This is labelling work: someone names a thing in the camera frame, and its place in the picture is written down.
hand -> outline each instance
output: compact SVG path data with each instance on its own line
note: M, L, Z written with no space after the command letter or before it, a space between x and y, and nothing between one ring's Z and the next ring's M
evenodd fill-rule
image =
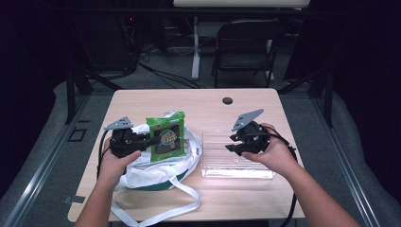
M138 150L124 158L117 158L110 150L110 139L111 138L108 138L104 143L104 155L101 162L97 183L110 188L115 188L120 180L120 177L124 173L124 169L127 167L127 165L139 158L141 156L141 152Z
M276 132L271 130L275 130L273 125L266 123L262 123L261 125L266 127L269 133L276 134ZM251 161L261 163L284 177L289 174L294 166L299 166L289 152L286 144L282 140L273 136L270 137L270 144L264 152L255 154L245 151L242 152L242 156Z

forearm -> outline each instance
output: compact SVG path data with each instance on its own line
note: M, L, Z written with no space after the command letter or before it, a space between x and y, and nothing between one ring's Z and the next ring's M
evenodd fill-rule
M359 226L302 167L291 172L286 178L311 226Z
M96 183L75 226L107 226L112 198L112 188Z

transparent plastic box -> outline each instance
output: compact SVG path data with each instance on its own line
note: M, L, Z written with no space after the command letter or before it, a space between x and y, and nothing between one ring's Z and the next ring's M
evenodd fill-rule
M201 174L205 178L272 179L274 172L264 165L231 152L226 145L238 144L230 139L235 131L213 130L202 133Z

table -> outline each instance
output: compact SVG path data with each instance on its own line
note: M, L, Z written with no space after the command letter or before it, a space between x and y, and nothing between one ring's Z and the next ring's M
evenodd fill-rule
M307 8L310 0L174 0L177 8ZM199 22L194 17L194 60L192 63L193 80L199 79L200 50L199 50Z
M232 98L233 103L224 104L222 99L225 97ZM163 112L175 110L184 111L186 127L201 136L205 130L230 130L240 114L258 109L265 111L255 121L273 124L296 148L279 96L273 89L120 90L113 96L103 126L123 116L139 125L146 122L146 117L158 117ZM97 153L102 133L103 129L100 129L77 191L77 196L86 199L96 183ZM298 151L296 153L302 164ZM169 220L286 218L293 194L289 183L278 174L272 180L203 178L200 164L183 183L200 193L200 207ZM177 188L156 192L123 188L115 193L114 198L137 220L193 202ZM68 219L76 221L83 206L84 203L73 203ZM298 202L293 217L305 217ZM119 219L111 213L109 220Z

black chair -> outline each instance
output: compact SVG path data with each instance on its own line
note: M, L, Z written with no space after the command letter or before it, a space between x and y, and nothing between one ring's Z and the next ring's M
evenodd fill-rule
M280 39L287 27L277 20L237 20L218 31L212 76L218 87L218 70L221 71L269 71L271 73Z

